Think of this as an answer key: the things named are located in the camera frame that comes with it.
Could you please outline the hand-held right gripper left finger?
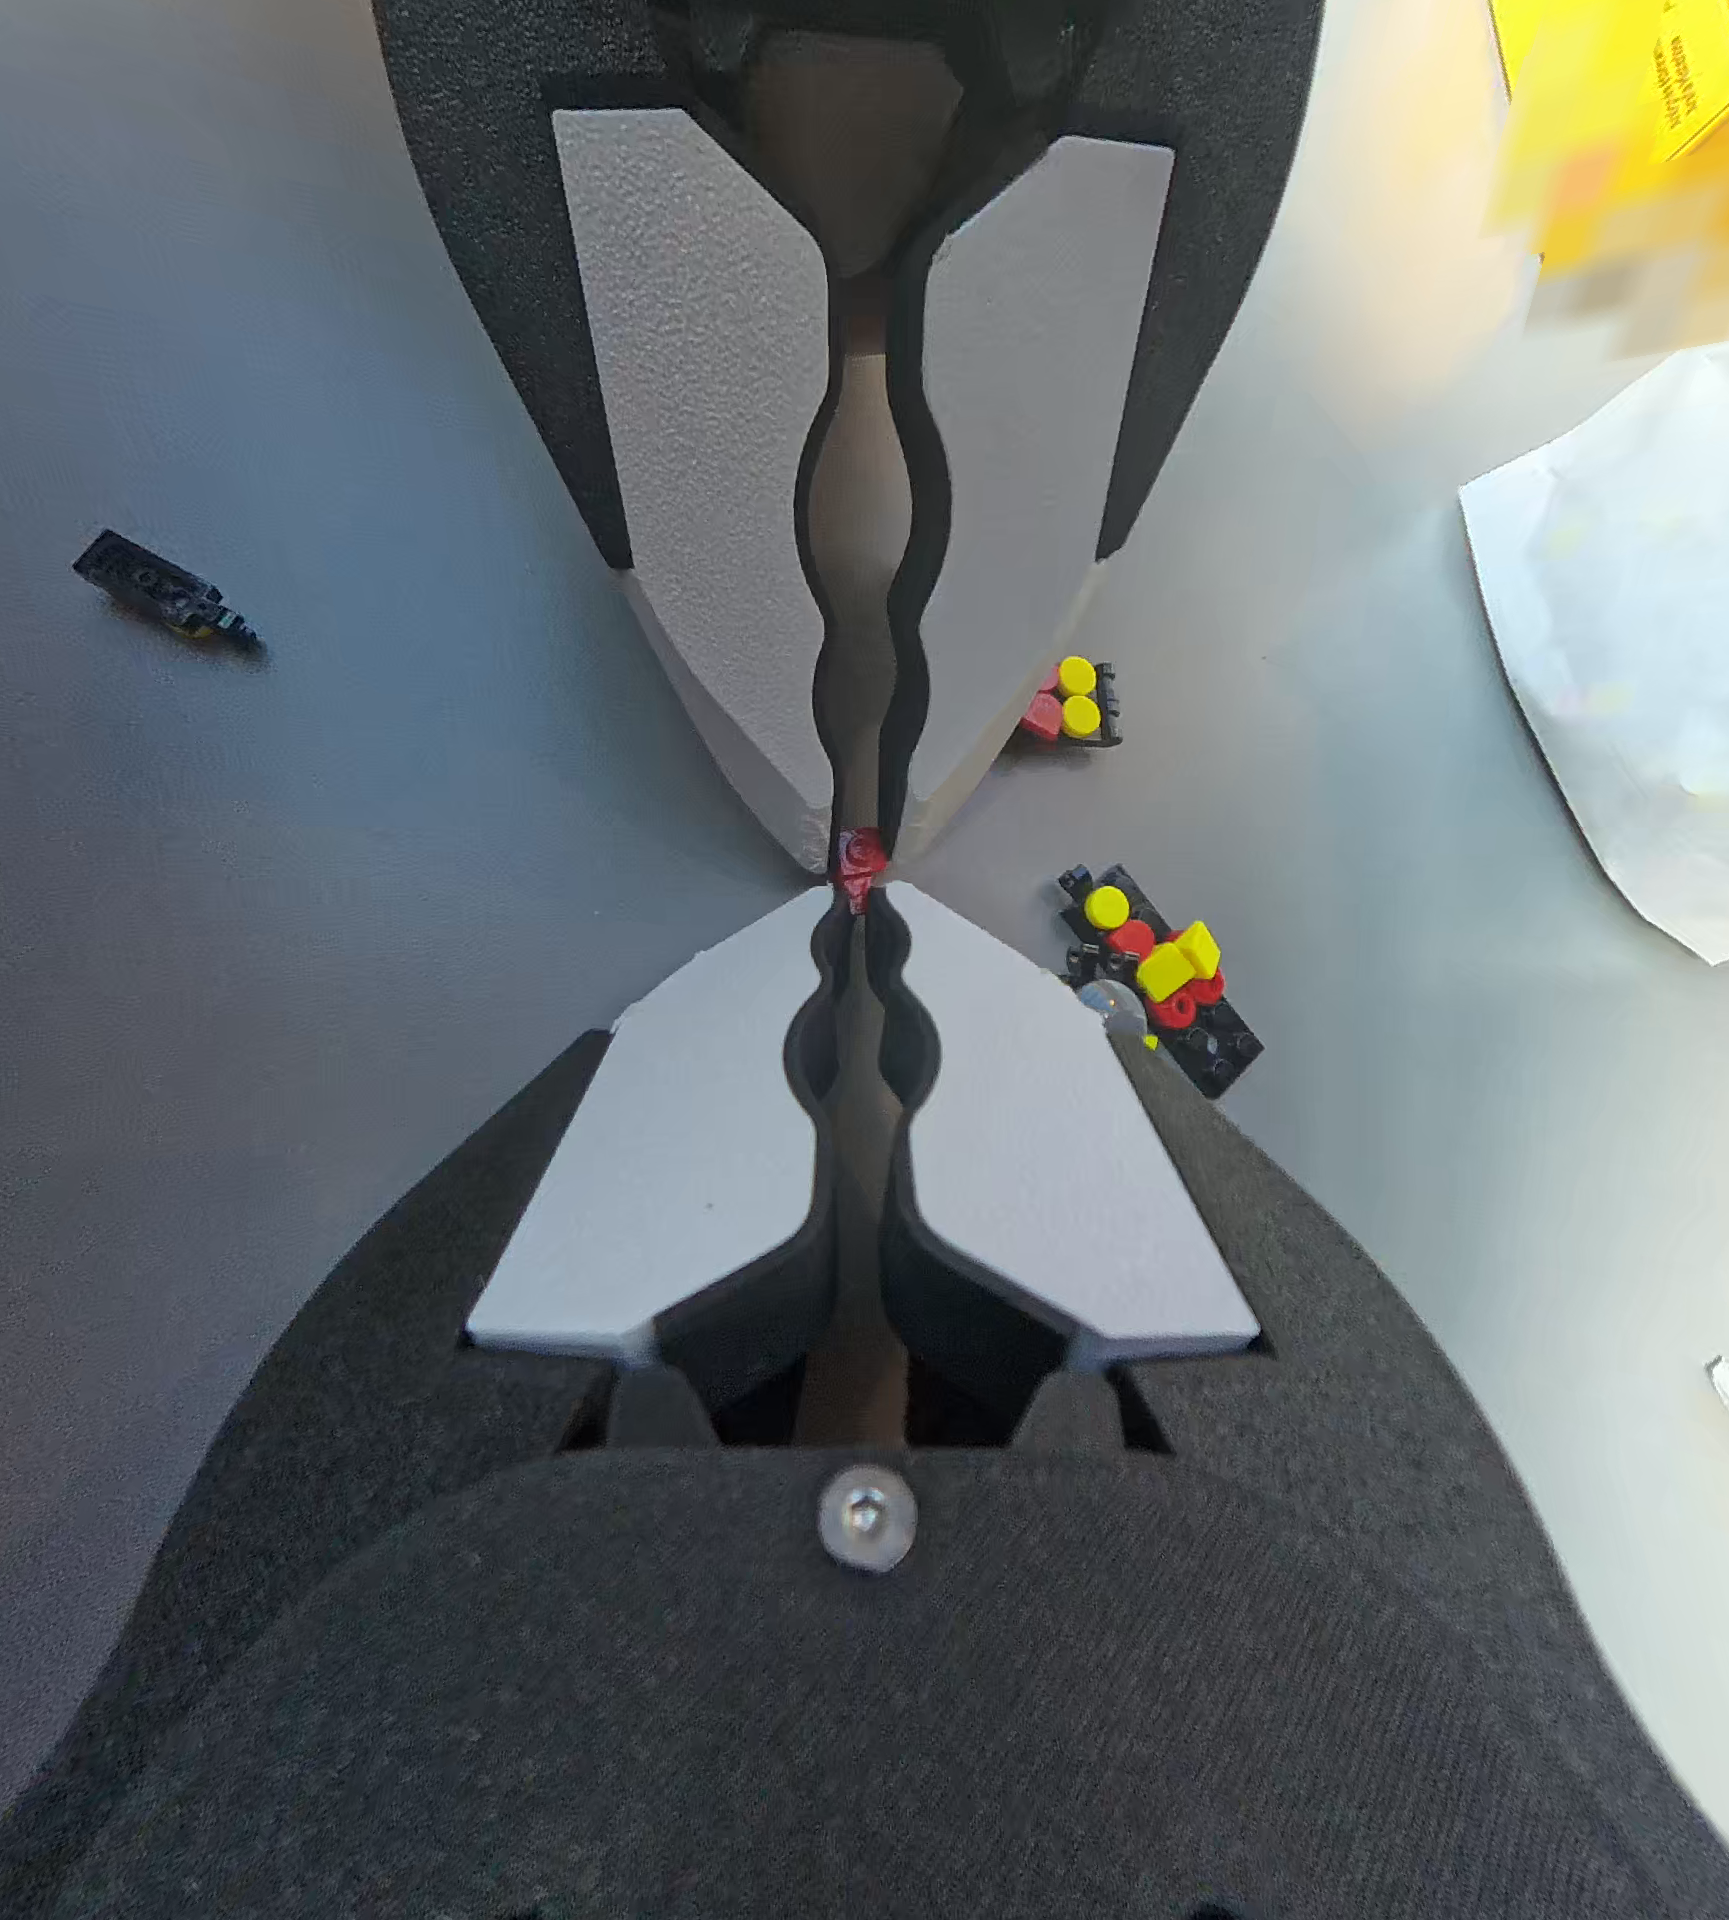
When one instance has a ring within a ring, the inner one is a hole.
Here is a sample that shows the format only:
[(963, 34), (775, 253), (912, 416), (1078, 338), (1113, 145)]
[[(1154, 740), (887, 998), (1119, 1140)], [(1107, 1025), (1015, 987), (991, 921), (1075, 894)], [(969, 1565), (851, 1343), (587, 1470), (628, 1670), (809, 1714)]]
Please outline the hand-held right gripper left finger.
[(830, 890), (802, 890), (628, 1005), (507, 1245), (473, 1346), (675, 1355), (726, 1283), (797, 1259), (827, 1199)]

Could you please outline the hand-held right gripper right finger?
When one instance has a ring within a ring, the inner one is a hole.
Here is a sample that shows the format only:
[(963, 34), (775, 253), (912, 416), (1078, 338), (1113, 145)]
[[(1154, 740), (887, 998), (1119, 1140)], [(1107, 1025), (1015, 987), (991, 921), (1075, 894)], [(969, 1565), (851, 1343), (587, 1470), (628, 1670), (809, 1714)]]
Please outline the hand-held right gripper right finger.
[(875, 935), (921, 1245), (1082, 1362), (1249, 1346), (1259, 1321), (1106, 1019), (908, 880), (879, 890)]

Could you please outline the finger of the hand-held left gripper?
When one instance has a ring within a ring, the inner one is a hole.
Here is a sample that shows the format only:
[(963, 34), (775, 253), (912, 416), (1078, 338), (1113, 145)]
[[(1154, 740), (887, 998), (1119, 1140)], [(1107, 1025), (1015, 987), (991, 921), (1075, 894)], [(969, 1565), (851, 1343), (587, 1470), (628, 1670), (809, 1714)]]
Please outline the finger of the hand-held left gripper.
[(891, 858), (928, 851), (1070, 650), (1096, 571), (1173, 148), (1060, 134), (897, 268), (908, 529), (879, 737)]
[(825, 253), (685, 108), (556, 108), (553, 134), (626, 521), (622, 595), (745, 811), (821, 872), (827, 614), (802, 497), (834, 411)]

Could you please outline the long black studded lego strip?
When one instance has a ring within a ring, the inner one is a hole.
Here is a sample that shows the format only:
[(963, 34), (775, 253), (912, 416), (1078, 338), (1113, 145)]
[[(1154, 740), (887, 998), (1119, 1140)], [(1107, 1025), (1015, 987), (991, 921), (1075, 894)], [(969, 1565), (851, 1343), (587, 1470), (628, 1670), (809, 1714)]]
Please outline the long black studded lego strip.
[(1070, 991), (1110, 1029), (1164, 1051), (1206, 1101), (1221, 1101), (1262, 1043), (1230, 998), (1209, 925), (1168, 922), (1126, 868), (1070, 868), (1056, 886), (1070, 932), (1060, 966)]

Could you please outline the black red yellow brick plate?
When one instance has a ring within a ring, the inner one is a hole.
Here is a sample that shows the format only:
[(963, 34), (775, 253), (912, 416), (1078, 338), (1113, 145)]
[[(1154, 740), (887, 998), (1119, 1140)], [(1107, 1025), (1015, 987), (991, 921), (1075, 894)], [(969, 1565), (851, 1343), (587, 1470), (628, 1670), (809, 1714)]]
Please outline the black red yellow brick plate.
[(1067, 654), (1019, 716), (1015, 737), (1046, 752), (1107, 752), (1123, 743), (1117, 668)]

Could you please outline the torn printed white paper bag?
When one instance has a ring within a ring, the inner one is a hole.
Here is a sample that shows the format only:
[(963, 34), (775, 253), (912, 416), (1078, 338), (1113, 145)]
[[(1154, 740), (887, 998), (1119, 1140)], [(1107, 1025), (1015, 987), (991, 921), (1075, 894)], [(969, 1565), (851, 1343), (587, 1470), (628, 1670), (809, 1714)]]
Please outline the torn printed white paper bag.
[(1456, 494), (1500, 674), (1597, 868), (1729, 963), (1729, 341)]

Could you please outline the black yellow lego slope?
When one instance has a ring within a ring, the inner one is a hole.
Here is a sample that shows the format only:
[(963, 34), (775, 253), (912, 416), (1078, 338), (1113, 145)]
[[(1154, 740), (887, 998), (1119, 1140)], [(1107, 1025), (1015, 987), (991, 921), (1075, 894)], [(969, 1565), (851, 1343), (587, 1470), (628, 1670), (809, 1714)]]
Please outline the black yellow lego slope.
[(243, 658), (265, 654), (258, 632), (225, 602), (218, 587), (108, 527), (90, 539), (69, 570), (119, 611), (171, 637)]

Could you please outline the colourful cardboard lego box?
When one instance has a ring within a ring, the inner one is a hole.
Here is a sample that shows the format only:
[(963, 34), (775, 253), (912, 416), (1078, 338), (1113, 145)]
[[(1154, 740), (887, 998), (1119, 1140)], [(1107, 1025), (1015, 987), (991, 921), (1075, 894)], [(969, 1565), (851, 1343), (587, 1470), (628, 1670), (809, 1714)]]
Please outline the colourful cardboard lego box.
[(1729, 162), (1729, 3), (1491, 3), (1536, 152)]

